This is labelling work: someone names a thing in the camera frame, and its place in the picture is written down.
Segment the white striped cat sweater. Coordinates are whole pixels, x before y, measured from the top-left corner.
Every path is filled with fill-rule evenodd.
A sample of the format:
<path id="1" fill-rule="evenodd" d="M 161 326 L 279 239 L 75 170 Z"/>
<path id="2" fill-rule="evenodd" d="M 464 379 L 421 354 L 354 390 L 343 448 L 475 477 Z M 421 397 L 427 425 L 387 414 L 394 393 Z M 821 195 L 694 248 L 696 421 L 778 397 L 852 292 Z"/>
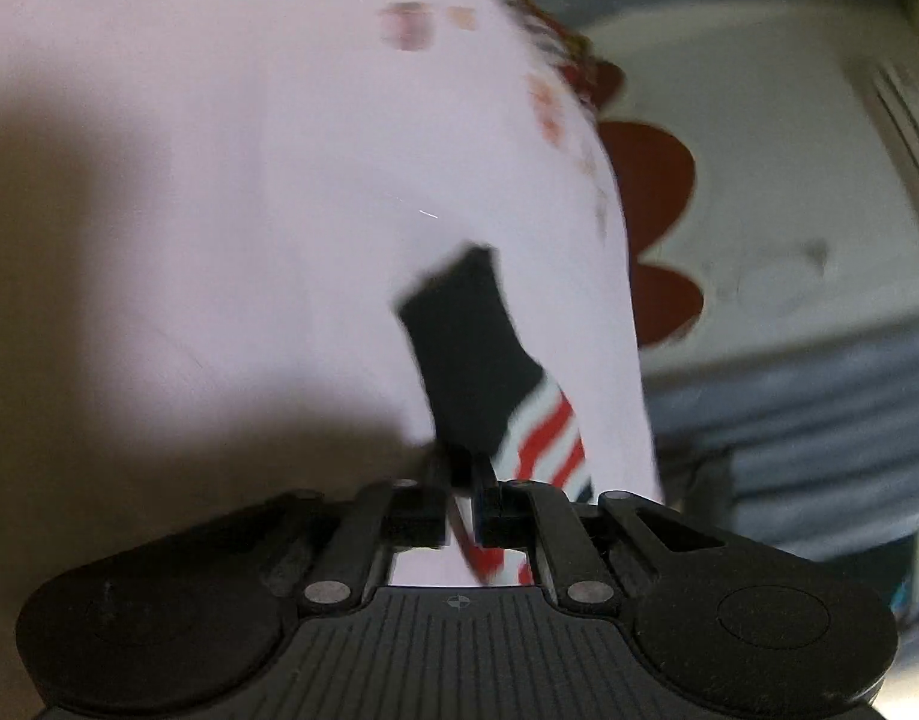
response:
<path id="1" fill-rule="evenodd" d="M 474 536 L 480 481 L 537 481 L 573 502 L 594 494 L 580 421 L 552 374 L 519 341 L 493 252 L 469 247 L 397 306 L 435 426 L 436 458 L 453 486 L 451 527 L 484 585 L 529 585 L 529 557 Z"/>

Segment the grey blue curtain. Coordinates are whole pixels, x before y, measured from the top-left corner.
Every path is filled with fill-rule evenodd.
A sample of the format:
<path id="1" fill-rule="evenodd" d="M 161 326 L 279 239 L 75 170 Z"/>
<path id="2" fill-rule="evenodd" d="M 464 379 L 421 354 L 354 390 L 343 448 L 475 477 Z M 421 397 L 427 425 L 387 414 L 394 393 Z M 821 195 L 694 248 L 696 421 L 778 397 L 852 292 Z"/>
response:
<path id="1" fill-rule="evenodd" d="M 666 499 L 814 561 L 919 528 L 919 319 L 646 394 Z"/>

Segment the pink floral bed quilt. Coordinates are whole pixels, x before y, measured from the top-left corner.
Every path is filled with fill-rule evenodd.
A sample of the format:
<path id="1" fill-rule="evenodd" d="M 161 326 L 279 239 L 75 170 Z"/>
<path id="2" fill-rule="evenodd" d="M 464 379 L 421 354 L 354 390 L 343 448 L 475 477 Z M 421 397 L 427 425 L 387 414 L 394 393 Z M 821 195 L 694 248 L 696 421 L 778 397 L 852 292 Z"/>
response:
<path id="1" fill-rule="evenodd" d="M 471 244 L 656 496 L 615 179 L 503 0 L 0 0 L 0 718 L 46 578 L 417 465 L 396 307 Z"/>

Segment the red and white headboard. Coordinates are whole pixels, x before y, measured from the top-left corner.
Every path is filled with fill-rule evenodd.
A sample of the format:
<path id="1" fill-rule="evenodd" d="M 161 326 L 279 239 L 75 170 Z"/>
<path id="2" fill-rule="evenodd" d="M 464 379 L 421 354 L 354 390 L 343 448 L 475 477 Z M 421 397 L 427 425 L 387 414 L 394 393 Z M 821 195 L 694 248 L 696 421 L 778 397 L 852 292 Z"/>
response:
<path id="1" fill-rule="evenodd" d="M 596 130 L 619 187 L 638 346 L 653 348 L 677 340 L 702 317 L 704 291 L 682 271 L 643 262 L 642 257 L 688 210 L 697 179 L 694 154 L 663 127 L 604 115 L 625 89 L 625 73 L 612 62 L 591 59 L 581 65 L 575 89 L 596 117 Z"/>

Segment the striped pink pillow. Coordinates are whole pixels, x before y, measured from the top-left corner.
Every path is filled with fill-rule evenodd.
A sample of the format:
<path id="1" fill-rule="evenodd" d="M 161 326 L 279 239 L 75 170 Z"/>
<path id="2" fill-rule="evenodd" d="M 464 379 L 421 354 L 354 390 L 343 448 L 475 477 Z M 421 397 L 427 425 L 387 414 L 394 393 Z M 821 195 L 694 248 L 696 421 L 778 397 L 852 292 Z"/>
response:
<path id="1" fill-rule="evenodd" d="M 576 94 L 588 93 L 596 85 L 598 60 L 585 34 L 562 25 L 532 0 L 508 0 L 507 5 L 542 59 L 564 76 Z"/>

